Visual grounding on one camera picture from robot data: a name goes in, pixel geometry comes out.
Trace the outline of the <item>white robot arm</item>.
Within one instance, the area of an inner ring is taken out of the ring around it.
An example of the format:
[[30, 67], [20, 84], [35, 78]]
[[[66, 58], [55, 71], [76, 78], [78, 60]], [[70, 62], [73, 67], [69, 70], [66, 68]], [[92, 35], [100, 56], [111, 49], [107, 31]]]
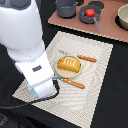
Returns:
[[54, 72], [42, 40], [35, 0], [0, 0], [0, 43], [40, 98], [54, 93]]

